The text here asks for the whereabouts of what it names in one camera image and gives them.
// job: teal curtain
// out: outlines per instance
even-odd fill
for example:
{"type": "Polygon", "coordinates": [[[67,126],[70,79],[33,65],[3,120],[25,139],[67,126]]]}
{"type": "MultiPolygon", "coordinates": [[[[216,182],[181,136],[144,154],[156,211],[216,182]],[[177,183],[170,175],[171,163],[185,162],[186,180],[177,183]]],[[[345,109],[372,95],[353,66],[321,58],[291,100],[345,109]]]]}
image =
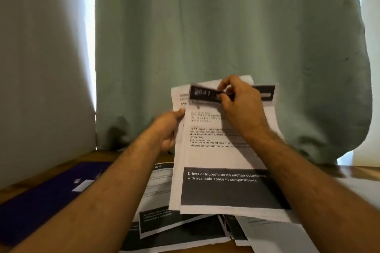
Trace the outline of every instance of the teal curtain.
{"type": "Polygon", "coordinates": [[[279,83],[278,124],[315,162],[367,135],[369,61],[359,0],[96,0],[98,148],[135,138],[170,88],[251,74],[279,83]]]}

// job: wooden table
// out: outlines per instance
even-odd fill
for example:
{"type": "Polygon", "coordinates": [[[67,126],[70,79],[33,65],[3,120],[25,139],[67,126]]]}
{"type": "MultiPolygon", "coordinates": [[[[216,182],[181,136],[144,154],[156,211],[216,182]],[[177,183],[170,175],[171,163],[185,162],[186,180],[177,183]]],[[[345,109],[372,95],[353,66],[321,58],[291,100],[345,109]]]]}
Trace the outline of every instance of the wooden table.
{"type": "MultiPolygon", "coordinates": [[[[113,162],[120,155],[120,152],[110,152],[110,151],[102,151],[96,150],[89,154],[83,155],[77,159],[71,160],[64,164],[58,165],[52,169],[49,169],[41,174],[38,174],[35,177],[26,179],[9,187],[6,187],[0,190],[0,204],[5,201],[21,194],[47,180],[53,178],[56,175],[59,175],[62,172],[74,167],[75,165],[81,162],[87,161],[110,161],[113,162]]],[[[158,157],[157,163],[159,162],[173,162],[173,155],[162,154],[158,157]]],[[[353,177],[359,179],[369,179],[369,180],[380,180],[380,168],[373,167],[359,167],[359,166],[338,166],[338,165],[320,165],[324,172],[333,176],[333,177],[353,177]]],[[[11,248],[7,246],[2,246],[0,244],[0,253],[8,252],[11,248]]],[[[229,241],[227,243],[222,244],[214,244],[214,245],[206,245],[201,247],[195,247],[184,250],[172,251],[175,252],[183,252],[183,253],[216,253],[216,252],[233,252],[233,253],[252,253],[253,250],[248,246],[236,246],[234,241],[229,241]]]]}

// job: purple mat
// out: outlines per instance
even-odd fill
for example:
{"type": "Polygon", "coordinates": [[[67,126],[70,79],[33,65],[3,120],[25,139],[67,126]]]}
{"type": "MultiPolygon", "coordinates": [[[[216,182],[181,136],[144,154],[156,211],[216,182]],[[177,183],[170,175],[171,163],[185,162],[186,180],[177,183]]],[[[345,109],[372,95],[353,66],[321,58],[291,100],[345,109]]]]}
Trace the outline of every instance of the purple mat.
{"type": "Polygon", "coordinates": [[[94,180],[111,164],[83,162],[0,205],[0,243],[20,243],[80,194],[72,192],[78,184],[94,180]]]}

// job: right hand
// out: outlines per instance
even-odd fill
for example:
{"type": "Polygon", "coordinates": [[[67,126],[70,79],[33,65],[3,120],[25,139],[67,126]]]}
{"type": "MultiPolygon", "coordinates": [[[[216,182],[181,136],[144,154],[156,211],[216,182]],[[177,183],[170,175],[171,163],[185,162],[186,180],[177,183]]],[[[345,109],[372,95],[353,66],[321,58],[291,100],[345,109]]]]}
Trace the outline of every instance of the right hand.
{"type": "Polygon", "coordinates": [[[256,136],[268,132],[270,129],[265,117],[260,92],[236,75],[227,76],[218,86],[220,91],[226,88],[227,94],[235,93],[234,101],[231,101],[225,93],[219,95],[231,125],[244,138],[252,134],[256,136]]]}

